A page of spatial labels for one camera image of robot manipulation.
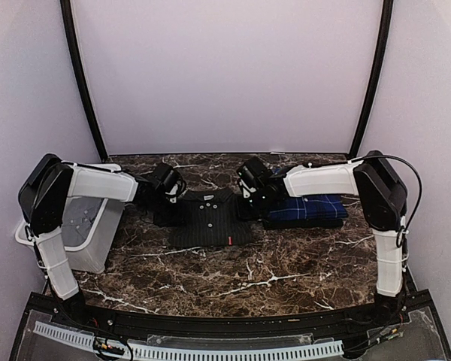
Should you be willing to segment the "black pinstriped long sleeve shirt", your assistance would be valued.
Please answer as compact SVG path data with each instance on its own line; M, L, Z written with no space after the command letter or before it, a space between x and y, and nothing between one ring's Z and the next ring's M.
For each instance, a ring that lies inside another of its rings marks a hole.
M171 231L172 247L234 246L253 241L250 226L238 219L237 196L229 188L188 191L177 203L183 225Z

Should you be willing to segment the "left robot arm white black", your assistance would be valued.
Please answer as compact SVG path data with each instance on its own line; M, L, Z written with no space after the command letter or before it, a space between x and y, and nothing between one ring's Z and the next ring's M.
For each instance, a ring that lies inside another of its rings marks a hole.
M75 328L91 321L75 271L101 273L127 204L178 220L177 198L186 190L179 171L165 163L135 175L120 165L84 165L48 153L18 193L23 221L16 239L35 252L38 266Z

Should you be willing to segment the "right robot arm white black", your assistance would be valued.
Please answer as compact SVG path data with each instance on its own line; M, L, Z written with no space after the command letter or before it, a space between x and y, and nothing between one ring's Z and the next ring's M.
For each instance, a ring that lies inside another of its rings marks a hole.
M403 287L407 267L407 234L416 211L407 209L407 187L391 161L397 156L372 150L346 161L292 165L272 171L256 156L237 170L238 186L250 209L265 215L285 197L351 195L359 198L366 223L373 232L377 252L376 292L382 298L368 311L375 326L385 326L398 313L394 299Z

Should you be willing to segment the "blue plaid shirt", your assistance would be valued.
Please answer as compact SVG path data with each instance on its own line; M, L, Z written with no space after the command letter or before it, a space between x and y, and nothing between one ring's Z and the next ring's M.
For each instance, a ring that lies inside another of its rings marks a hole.
M265 229L338 228L348 218L339 195L289 197L276 202L262 220Z

